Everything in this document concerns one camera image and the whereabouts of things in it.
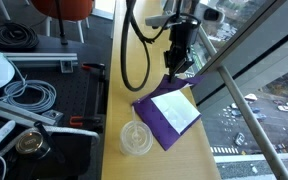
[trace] road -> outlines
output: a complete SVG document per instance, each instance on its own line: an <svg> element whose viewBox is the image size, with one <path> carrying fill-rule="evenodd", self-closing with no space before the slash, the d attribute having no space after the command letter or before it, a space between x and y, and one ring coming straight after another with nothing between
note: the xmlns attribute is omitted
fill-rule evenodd
<svg viewBox="0 0 288 180"><path fill-rule="evenodd" d="M271 143L288 145L288 112L279 111L277 105L272 102L272 100L284 99L260 92L256 95L258 100L250 106L260 108L260 113L267 116L267 119L260 124ZM202 116L212 152L214 155L241 154L243 151L247 154L259 152L260 148L243 117L232 116L229 104L231 103L213 114L203 114ZM245 135L245 143L242 146L236 146L234 143L238 132Z"/></svg>

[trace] plastic cup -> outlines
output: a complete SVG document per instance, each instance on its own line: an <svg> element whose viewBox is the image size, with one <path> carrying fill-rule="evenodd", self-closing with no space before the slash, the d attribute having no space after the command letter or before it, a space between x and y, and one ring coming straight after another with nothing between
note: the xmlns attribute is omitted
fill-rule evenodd
<svg viewBox="0 0 288 180"><path fill-rule="evenodd" d="M140 156L147 153L153 144L150 128L143 122L130 121L120 134L120 150L125 155Z"/></svg>

